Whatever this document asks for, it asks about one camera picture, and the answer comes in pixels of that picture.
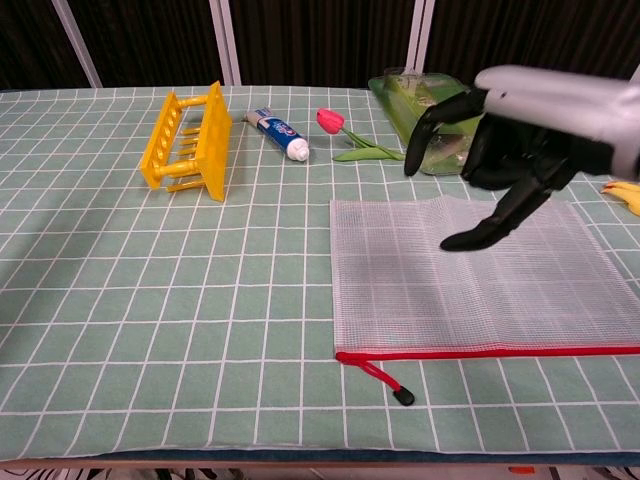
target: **black backdrop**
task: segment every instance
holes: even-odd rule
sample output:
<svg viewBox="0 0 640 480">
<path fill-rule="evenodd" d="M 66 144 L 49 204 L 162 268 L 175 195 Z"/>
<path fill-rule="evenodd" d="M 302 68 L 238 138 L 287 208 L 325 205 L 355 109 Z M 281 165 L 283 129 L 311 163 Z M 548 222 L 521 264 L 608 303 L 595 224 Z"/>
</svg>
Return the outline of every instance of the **black backdrop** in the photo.
<svg viewBox="0 0 640 480">
<path fill-rule="evenodd" d="M 222 79 L 208 0 L 69 0 L 105 86 Z M 230 0 L 244 84 L 366 87 L 402 66 L 413 0 Z M 0 88 L 88 82 L 50 0 L 0 0 Z M 437 0 L 425 71 L 518 63 L 629 78 L 640 0 Z"/>
</svg>

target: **gray robot arm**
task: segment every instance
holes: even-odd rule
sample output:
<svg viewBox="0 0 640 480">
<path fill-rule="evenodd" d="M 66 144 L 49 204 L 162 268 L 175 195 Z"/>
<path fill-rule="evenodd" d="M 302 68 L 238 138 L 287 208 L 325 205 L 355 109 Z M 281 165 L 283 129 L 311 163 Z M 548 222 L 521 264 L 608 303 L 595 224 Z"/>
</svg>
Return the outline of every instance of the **gray robot arm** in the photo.
<svg viewBox="0 0 640 480">
<path fill-rule="evenodd" d="M 495 244 L 580 171 L 639 179 L 640 85 L 518 66 L 483 70 L 475 85 L 427 109 L 407 147 L 405 173 L 413 175 L 440 125 L 484 114 L 462 177 L 510 187 L 491 217 L 443 249 Z"/>
</svg>

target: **mesh zipper bag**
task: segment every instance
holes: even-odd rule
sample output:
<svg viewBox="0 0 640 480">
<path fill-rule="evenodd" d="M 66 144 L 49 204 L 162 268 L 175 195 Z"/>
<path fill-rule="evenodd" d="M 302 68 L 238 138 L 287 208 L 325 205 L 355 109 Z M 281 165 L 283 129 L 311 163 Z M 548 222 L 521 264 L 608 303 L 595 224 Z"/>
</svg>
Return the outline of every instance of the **mesh zipper bag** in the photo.
<svg viewBox="0 0 640 480">
<path fill-rule="evenodd" d="M 440 241 L 493 202 L 331 203 L 336 359 L 413 395 L 376 360 L 640 353 L 640 299 L 574 208 L 549 201 L 497 245 Z"/>
</svg>

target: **green grid tablecloth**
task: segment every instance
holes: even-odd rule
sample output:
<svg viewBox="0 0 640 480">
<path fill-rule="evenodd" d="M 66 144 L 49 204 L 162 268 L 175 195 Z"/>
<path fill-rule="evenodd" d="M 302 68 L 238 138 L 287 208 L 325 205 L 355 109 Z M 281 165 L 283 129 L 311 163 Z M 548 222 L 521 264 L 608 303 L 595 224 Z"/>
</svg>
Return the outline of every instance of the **green grid tablecloth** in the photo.
<svg viewBox="0 0 640 480">
<path fill-rule="evenodd" d="M 393 162 L 337 164 L 347 126 L 400 148 L 366 91 L 224 88 L 224 205 L 150 191 L 137 165 L 167 89 L 0 95 L 0 458 L 150 448 L 640 451 L 640 358 L 386 362 L 383 385 L 333 360 L 331 198 L 492 199 Z M 180 88 L 178 95 L 206 88 Z M 271 105 L 308 138 L 283 155 L 243 113 Z M 198 111 L 185 117 L 196 122 Z M 577 205 L 640 294 L 640 219 L 603 179 Z"/>
</svg>

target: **green plastic container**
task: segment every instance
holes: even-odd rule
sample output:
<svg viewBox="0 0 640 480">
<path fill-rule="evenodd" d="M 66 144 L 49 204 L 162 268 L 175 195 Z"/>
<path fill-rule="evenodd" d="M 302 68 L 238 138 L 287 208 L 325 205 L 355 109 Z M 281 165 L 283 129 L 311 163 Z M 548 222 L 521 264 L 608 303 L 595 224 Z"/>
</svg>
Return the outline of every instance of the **green plastic container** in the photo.
<svg viewBox="0 0 640 480">
<path fill-rule="evenodd" d="M 418 119 L 431 105 L 466 90 L 449 75 L 395 74 L 369 80 L 369 88 L 404 145 Z M 480 117 L 443 125 L 429 144 L 420 171 L 429 175 L 453 175 L 462 170 Z"/>
</svg>

